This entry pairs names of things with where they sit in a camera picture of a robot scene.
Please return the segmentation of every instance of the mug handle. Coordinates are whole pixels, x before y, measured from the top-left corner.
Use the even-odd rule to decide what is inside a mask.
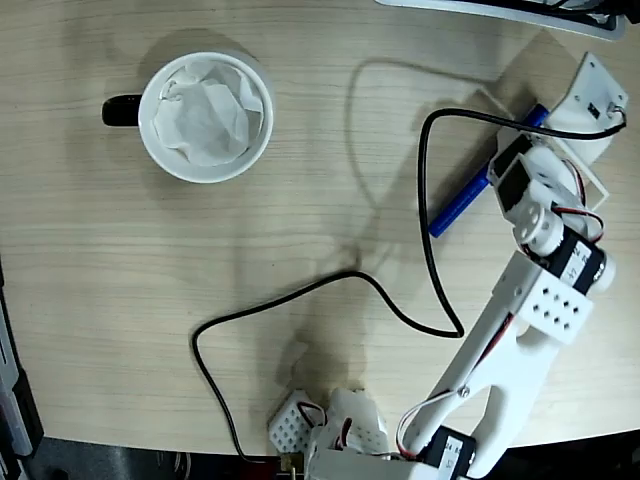
[[[102,104],[102,122],[109,127],[137,127],[142,95],[118,95]]]

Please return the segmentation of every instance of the robotic arm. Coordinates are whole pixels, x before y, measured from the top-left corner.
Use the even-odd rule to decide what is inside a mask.
[[[627,102],[627,94],[588,54],[546,124],[606,130],[624,119]],[[489,178],[521,252],[511,257],[428,399],[401,420],[400,454],[380,446],[386,428],[375,404],[362,392],[338,389],[328,421],[310,432],[305,445],[306,478],[450,480],[491,471],[524,426],[556,355],[588,319],[593,302],[587,293],[605,291],[615,276],[613,259],[598,246],[604,222],[593,211],[608,192],[590,169],[610,142],[499,132]],[[487,387],[486,411],[471,435],[443,426],[451,412]],[[270,431],[284,418],[277,416]]]

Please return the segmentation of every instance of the black cable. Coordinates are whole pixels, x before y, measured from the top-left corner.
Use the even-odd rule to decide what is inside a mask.
[[[295,300],[307,293],[310,293],[318,288],[321,288],[330,283],[334,283],[346,278],[359,278],[369,283],[376,292],[382,297],[382,300],[387,304],[389,309],[407,326],[418,330],[419,332],[426,333],[429,335],[434,335],[437,337],[444,338],[461,338],[464,336],[464,327],[462,323],[458,319],[453,307],[449,303],[447,295],[444,291],[442,283],[440,282],[440,277],[438,276],[438,270],[436,268],[435,258],[433,255],[433,248],[431,246],[431,238],[429,237],[429,221],[427,218],[427,195],[426,195],[426,164],[427,164],[427,146],[429,142],[429,134],[431,133],[431,128],[433,127],[434,122],[442,117],[464,117],[471,118],[475,120],[481,120],[488,123],[493,123],[495,125],[499,125],[502,127],[509,127],[520,131],[526,131],[530,133],[536,133],[540,135],[547,135],[550,137],[558,137],[565,138],[569,140],[599,140],[602,138],[610,137],[615,135],[620,130],[626,127],[626,116],[622,116],[622,123],[615,127],[609,128],[603,132],[599,133],[575,133],[575,132],[562,132],[557,130],[551,130],[548,128],[542,127],[531,127],[529,125],[525,125],[520,122],[516,122],[513,120],[507,120],[504,118],[496,117],[494,115],[489,115],[487,113],[474,112],[472,110],[465,110],[461,108],[444,108],[441,110],[436,110],[431,113],[424,122],[422,126],[422,132],[420,134],[420,145],[418,148],[418,213],[419,213],[419,221],[420,221],[420,233],[422,236],[422,246],[425,255],[425,261],[427,264],[427,270],[429,272],[429,276],[431,277],[431,282],[433,284],[433,288],[436,292],[438,300],[440,301],[442,308],[449,316],[451,323],[455,327],[455,331],[447,331],[447,330],[439,330],[432,327],[427,327],[422,325],[408,316],[406,316],[396,305],[393,303],[393,300],[389,297],[389,294],[385,292],[382,286],[370,275],[355,271],[355,270],[347,270],[342,272],[333,273],[328,275],[320,280],[317,280],[306,287],[303,287],[299,290],[296,290],[293,293],[285,295],[283,297],[277,298],[275,300],[271,300],[269,302],[263,303],[261,305],[257,305],[252,308],[248,308],[246,310],[242,310],[240,312],[231,313],[229,315],[224,315],[222,317],[209,320],[208,322],[200,325],[191,335],[191,350],[193,351],[193,356],[195,357],[196,363],[200,368],[200,371],[204,375],[209,387],[213,391],[216,396],[218,402],[220,403],[220,407],[222,408],[222,412],[224,413],[225,419],[227,421],[227,425],[229,427],[229,433],[231,434],[231,440],[233,441],[233,445],[238,452],[238,455],[245,461],[251,463],[260,463],[254,460],[249,459],[242,447],[240,445],[240,440],[238,438],[238,432],[236,430],[235,422],[233,420],[233,415],[229,410],[229,406],[227,405],[220,388],[216,384],[215,380],[207,370],[207,366],[202,359],[202,355],[200,354],[200,348],[198,346],[198,339],[200,335],[202,335],[208,329],[220,325],[222,323],[230,322],[232,320],[237,320],[239,318],[247,317],[250,315],[254,315],[257,313],[264,312],[271,308],[278,307],[287,302]]]
[[[555,10],[556,8],[560,8],[568,3],[569,0],[560,0],[559,2],[554,3],[553,5],[549,5],[549,8]]]

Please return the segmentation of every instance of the white paper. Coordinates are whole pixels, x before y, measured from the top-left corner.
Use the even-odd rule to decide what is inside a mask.
[[[194,165],[211,167],[242,155],[262,128],[263,103],[247,75],[218,61],[194,62],[162,88],[154,125],[160,143]]]

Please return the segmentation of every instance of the wooden table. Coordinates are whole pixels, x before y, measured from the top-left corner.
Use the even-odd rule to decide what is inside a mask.
[[[534,97],[552,105],[587,49],[632,97],[630,128],[596,168],[612,192],[604,246],[618,277],[554,365],[518,444],[640,428],[640,28],[604,43],[373,0],[5,0],[0,25],[0,253],[47,435],[231,452],[189,333],[358,259],[409,314],[447,327],[418,235],[422,120],[445,105],[496,113],[483,89],[514,113]],[[140,91],[184,52],[230,46],[255,56],[277,92],[273,139],[246,174],[178,181],[135,129],[102,125],[109,96]],[[494,131],[439,124],[434,208]],[[493,193],[435,249],[469,328],[514,250]],[[270,415],[299,386],[318,401],[334,386],[364,386],[395,427],[460,346],[406,328],[358,280],[219,327],[202,343],[255,454],[268,448]],[[482,408],[470,402],[451,424],[470,429]]]

